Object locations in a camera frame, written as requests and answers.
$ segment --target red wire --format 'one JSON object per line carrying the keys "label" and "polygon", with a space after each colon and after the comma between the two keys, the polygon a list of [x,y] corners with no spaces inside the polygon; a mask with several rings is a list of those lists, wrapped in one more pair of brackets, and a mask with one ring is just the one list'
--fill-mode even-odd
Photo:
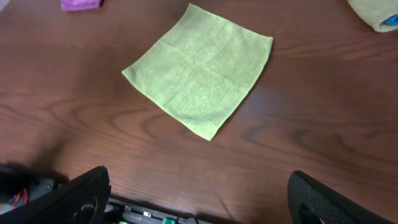
{"label": "red wire", "polygon": [[21,197],[21,192],[18,192],[18,195],[17,195],[17,197],[15,198],[15,202],[12,204],[12,209],[15,208],[15,205],[16,205],[16,203],[19,201],[20,197]]}
{"label": "red wire", "polygon": [[24,189],[24,204],[27,204],[27,189]]}

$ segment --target wooden table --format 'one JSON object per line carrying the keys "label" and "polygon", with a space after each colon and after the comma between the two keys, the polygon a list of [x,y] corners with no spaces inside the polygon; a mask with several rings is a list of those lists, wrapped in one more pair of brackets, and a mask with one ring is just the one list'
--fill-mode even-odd
{"label": "wooden table", "polygon": [[398,31],[346,1],[192,1],[273,36],[258,83],[212,142],[121,75],[184,0],[107,0],[67,13],[12,0],[0,13],[0,162],[71,179],[105,165],[113,193],[243,223],[291,223],[296,169],[398,222]]}

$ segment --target cloth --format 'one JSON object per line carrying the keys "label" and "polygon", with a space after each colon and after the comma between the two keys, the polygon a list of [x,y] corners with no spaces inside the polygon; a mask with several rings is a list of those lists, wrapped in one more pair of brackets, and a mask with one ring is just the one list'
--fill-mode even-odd
{"label": "cloth", "polygon": [[65,11],[80,11],[101,6],[102,0],[61,0],[61,8]]}
{"label": "cloth", "polygon": [[0,11],[2,11],[9,2],[10,0],[0,0]]}
{"label": "cloth", "polygon": [[189,4],[178,23],[123,75],[210,141],[256,82],[271,45],[272,37]]}
{"label": "cloth", "polygon": [[398,0],[348,0],[354,11],[377,32],[388,32],[398,29],[384,23],[388,18],[398,14]]}

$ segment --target beige towel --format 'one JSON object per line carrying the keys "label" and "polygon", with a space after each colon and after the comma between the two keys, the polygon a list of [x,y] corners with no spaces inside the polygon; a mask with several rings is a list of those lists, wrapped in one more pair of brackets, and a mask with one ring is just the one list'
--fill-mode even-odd
{"label": "beige towel", "polygon": [[398,26],[383,22],[398,14],[398,0],[348,0],[354,11],[377,32],[389,32]]}

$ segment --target blue object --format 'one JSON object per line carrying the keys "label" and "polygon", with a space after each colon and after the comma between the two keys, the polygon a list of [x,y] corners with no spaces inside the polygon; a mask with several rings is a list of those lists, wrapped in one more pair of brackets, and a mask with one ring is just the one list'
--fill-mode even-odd
{"label": "blue object", "polygon": [[390,26],[398,25],[398,14],[386,19],[384,23]]}

